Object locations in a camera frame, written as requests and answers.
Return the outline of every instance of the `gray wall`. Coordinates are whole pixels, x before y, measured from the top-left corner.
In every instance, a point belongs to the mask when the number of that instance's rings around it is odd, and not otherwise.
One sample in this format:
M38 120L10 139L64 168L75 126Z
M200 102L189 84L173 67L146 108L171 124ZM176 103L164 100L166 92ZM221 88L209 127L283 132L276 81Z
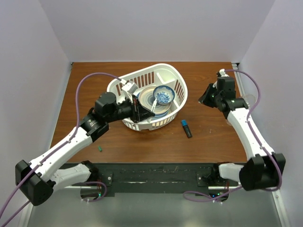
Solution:
M37 0L0 1L0 206L15 164L45 152L60 109L68 60ZM17 193L0 225L23 203ZM10 226L18 225L16 217Z
M240 67L261 87L253 118L268 143L286 156L282 195L293 226L303 223L303 1L276 0ZM256 94L244 80L247 93Z
M70 61L239 62L274 0L40 0Z

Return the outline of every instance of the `black marker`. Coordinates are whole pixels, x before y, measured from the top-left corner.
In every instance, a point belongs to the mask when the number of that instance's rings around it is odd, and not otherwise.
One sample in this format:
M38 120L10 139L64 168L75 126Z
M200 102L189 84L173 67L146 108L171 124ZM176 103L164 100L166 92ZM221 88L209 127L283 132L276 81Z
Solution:
M192 134L191 134L191 132L190 132L190 130L189 130L189 127L188 127L188 125L187 125L187 122L186 122L185 120L182 120L181 123L182 123L182 126L183 126L183 128L184 128L184 131L185 131L187 137L188 137L188 138L193 137Z

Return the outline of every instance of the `wooden table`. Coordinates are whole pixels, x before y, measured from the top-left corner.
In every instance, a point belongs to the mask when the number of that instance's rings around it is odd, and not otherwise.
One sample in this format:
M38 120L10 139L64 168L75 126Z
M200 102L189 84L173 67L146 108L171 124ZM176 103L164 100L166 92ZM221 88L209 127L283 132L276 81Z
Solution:
M117 76L151 66L157 62L88 62L74 63L65 92L52 145L65 137L76 123L75 91L80 80L93 72ZM153 131L133 131L121 121L110 123L110 130L95 143L83 149L70 162L245 162L243 146L223 114L198 103L216 72L232 69L230 62L167 62L182 75L188 88L185 106L168 125ZM80 90L80 116L85 116L99 95L106 91L112 78L95 76ZM185 119L193 137L188 139L181 126Z

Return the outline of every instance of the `blue and white patterned bowl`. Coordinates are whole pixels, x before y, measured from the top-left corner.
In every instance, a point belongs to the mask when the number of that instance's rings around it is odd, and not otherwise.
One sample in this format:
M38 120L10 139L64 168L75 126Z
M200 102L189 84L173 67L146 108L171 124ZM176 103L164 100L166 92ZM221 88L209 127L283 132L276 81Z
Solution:
M153 96L157 99L157 102L162 105L170 104L175 98L175 92L173 89L166 85L157 86L153 91Z

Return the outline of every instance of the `white plastic basket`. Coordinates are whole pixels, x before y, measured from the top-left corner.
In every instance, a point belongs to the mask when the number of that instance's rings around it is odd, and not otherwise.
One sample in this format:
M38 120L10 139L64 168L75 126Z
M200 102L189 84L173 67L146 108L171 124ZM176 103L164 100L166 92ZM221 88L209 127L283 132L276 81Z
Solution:
M184 106L187 100L187 87L180 73L171 65L156 64L136 72L129 73L120 78L128 81L133 81L138 85L135 95L145 89L147 86L166 85L174 89L175 99L171 103L170 113L162 118L147 122L147 120L134 123L130 119L122 120L123 123L130 129L141 131L144 129L154 130L171 122L177 115L177 112ZM123 94L122 84L118 80L113 80L109 83L107 91L113 92L117 97L117 102L122 102L125 99Z

